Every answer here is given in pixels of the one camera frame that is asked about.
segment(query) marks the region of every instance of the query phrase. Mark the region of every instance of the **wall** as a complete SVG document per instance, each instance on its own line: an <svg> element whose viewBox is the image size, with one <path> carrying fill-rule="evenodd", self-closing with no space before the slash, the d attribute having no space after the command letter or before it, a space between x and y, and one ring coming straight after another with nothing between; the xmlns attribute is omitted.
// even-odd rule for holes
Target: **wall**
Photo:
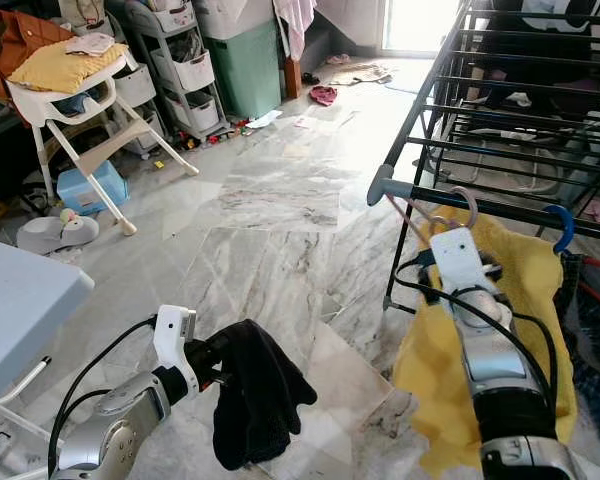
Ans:
<svg viewBox="0 0 600 480"><path fill-rule="evenodd" d="M356 45L373 47L378 35L380 1L317 0L316 8Z"/></svg>

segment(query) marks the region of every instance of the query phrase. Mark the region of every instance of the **green storage bin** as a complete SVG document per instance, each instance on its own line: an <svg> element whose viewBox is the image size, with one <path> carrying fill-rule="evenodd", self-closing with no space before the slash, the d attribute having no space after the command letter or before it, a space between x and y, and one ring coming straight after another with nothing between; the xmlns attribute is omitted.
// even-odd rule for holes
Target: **green storage bin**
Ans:
<svg viewBox="0 0 600 480"><path fill-rule="evenodd" d="M228 40L204 39L225 110L258 118L280 105L276 35L271 21Z"/></svg>

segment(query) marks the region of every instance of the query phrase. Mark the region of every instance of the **yellow towel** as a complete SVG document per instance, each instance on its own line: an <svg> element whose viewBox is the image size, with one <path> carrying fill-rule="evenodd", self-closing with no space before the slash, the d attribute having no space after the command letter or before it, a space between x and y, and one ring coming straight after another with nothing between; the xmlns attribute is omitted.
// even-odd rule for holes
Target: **yellow towel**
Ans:
<svg viewBox="0 0 600 480"><path fill-rule="evenodd" d="M128 48L114 44L101 57L65 53L70 40L41 47L27 58L9 77L9 81L33 90L76 93L89 75L111 65Z"/></svg>
<svg viewBox="0 0 600 480"><path fill-rule="evenodd" d="M468 212L451 207L441 207L434 214L461 222L468 218ZM551 244L510 232L486 215L479 215L471 233L478 249L492 254L504 267L498 287L515 311L541 319L551 332L558 359L556 428L560 441L568 442L577 407L573 369L552 301L562 284L560 260ZM437 278L432 281L440 288ZM524 320L515 322L520 340L548 374L547 348L540 330ZM429 307L423 302L400 346L393 381L396 387L413 392L419 401L413 426L430 444L420 464L434 478L458 465L480 469L480 436L460 358L453 321L441 306Z"/></svg>

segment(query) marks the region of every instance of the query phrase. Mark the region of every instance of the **table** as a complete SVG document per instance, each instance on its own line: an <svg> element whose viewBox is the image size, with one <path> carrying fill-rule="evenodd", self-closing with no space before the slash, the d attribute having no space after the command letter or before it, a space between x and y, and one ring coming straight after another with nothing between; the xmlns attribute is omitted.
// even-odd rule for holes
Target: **table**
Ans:
<svg viewBox="0 0 600 480"><path fill-rule="evenodd" d="M93 287L78 267L0 243L0 395Z"/></svg>

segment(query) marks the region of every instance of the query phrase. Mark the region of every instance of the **white high chair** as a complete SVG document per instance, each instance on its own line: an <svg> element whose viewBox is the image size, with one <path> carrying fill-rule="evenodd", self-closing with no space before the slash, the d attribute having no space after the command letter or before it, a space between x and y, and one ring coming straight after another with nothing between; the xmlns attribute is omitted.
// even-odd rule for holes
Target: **white high chair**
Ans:
<svg viewBox="0 0 600 480"><path fill-rule="evenodd" d="M33 137L36 142L36 150L38 152L38 160L40 162L40 168L42 170L42 176L44 177L44 183L49 200L51 201L54 198L54 193L53 185L51 183L51 173L49 172L49 160L46 155L44 142L42 141L42 133L40 130L45 126L51 130L51 133L53 133L60 145L62 145L62 148L65 149L73 163L75 163L76 167L78 167L80 172L85 176L89 184L91 184L93 189L102 199L107 208L111 211L116 220L120 222L122 232L125 235L133 235L137 231L136 227L124 217L122 212L120 212L111 198L109 198L102 186L93 176L93 172L95 172L96 169L107 160L107 158L118 151L123 145L126 145L131 140L147 133L150 134L158 142L158 144L160 144L160 146L173 157L176 162L182 165L184 170L189 175L197 175L198 169L187 163L180 155L178 155L178 153L171 148L171 145L169 145L155 130L153 130L147 124L147 122L145 122L144 119L138 115L135 110L133 110L133 108L131 108L122 98L116 96L116 87L113 81L113 75L122 70L125 65L129 65L129 68L132 70L138 68L138 64L130 54L127 53L122 55L108 67L103 68L99 72L85 79L82 82L80 90L74 94L38 92L34 90L28 90L15 83L7 82L7 84L9 86L15 106L24 119L31 124ZM86 90L101 84L106 87L106 93L103 94L99 101L95 101L91 97L86 98L84 100L84 113L68 117L58 111L58 109L52 103L72 97L78 93L85 92ZM108 140L81 155L78 154L55 122L59 121L68 125L78 125L93 118L95 115L100 115L103 117L103 121L106 126L108 125L108 118L105 110L114 103L117 104L123 111L125 111L129 117L131 117L131 122L129 122L125 128L118 131L115 135L107 127L107 133L109 134Z"/></svg>

